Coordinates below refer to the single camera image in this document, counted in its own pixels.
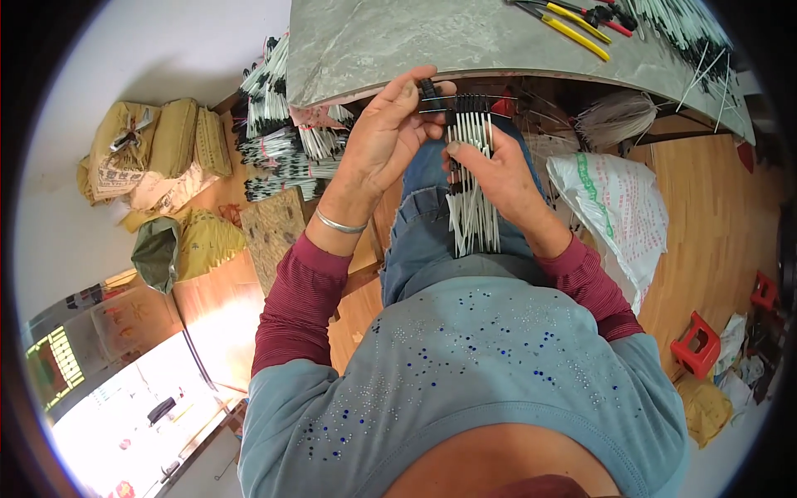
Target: silver bangle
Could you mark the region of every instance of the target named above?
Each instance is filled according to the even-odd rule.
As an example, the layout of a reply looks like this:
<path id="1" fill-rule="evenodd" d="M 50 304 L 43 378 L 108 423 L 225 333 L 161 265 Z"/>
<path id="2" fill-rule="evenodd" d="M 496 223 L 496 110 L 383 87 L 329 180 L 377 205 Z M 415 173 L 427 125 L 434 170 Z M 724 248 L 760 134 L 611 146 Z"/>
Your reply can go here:
<path id="1" fill-rule="evenodd" d="M 323 214 L 321 214 L 321 212 L 318 210 L 318 208 L 316 208 L 316 216 L 326 226 L 332 227 L 332 228 L 334 228 L 334 229 L 336 229 L 336 230 L 338 230 L 340 232 L 343 232 L 343 233 L 362 233 L 363 230 L 365 230 L 368 227 L 367 223 L 365 225 L 363 225 L 363 226 L 346 226 L 346 225 L 341 225 L 340 223 L 335 223 L 331 219 L 329 219 L 326 216 L 324 216 Z"/>

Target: maroon sleeve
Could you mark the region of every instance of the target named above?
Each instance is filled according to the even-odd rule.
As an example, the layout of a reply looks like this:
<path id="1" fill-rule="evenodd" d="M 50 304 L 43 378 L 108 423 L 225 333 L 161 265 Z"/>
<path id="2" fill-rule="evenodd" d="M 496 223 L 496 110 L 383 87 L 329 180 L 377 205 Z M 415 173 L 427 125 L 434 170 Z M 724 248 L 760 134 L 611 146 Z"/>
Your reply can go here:
<path id="1" fill-rule="evenodd" d="M 255 334 L 252 376 L 273 365 L 306 358 L 332 365 L 327 327 L 346 286 L 350 257 L 318 249 L 301 234 L 277 265 Z"/>
<path id="2" fill-rule="evenodd" d="M 600 267 L 600 255 L 577 237 L 558 257 L 536 258 L 556 288 L 590 310 L 607 341 L 644 333 L 620 287 Z"/>

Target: blue jeans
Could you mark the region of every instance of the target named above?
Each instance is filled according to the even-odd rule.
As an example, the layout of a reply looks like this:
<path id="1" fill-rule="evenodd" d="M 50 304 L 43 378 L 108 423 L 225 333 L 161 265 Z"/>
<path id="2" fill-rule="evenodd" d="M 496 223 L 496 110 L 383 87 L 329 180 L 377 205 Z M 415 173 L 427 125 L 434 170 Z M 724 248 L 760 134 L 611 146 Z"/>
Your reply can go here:
<path id="1" fill-rule="evenodd" d="M 500 116 L 493 117 L 493 124 L 518 141 L 534 183 L 545 198 L 520 130 L 511 120 Z M 391 230 L 391 246 L 385 254 L 385 268 L 379 273 L 385 308 L 408 297 L 403 295 L 404 286 L 413 275 L 454 259 L 454 236 L 449 231 L 446 202 L 448 182 L 441 157 L 445 146 L 442 140 L 427 140 L 404 172 L 402 201 Z M 532 251 L 523 234 L 500 215 L 498 233 L 501 254 L 532 260 Z"/>

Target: green bag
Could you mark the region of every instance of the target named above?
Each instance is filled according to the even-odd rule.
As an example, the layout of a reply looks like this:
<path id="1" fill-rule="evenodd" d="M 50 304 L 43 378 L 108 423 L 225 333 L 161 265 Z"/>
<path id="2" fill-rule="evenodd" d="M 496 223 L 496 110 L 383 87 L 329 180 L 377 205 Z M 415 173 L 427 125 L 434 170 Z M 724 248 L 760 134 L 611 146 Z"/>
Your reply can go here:
<path id="1" fill-rule="evenodd" d="M 130 260 L 144 282 L 164 294 L 177 281 L 180 223 L 162 216 L 141 225 Z"/>

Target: red stool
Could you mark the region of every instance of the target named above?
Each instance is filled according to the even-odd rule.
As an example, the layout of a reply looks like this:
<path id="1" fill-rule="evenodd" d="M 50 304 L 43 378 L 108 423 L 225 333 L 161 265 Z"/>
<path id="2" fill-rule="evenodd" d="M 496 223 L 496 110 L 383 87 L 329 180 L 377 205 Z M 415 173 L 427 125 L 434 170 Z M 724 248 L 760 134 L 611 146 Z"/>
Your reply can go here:
<path id="1" fill-rule="evenodd" d="M 689 373 L 704 378 L 720 357 L 720 338 L 697 312 L 692 312 L 689 330 L 680 341 L 673 341 L 669 349 Z"/>
<path id="2" fill-rule="evenodd" d="M 778 300 L 778 286 L 762 272 L 756 272 L 756 286 L 750 295 L 750 302 L 768 312 L 775 307 Z"/>

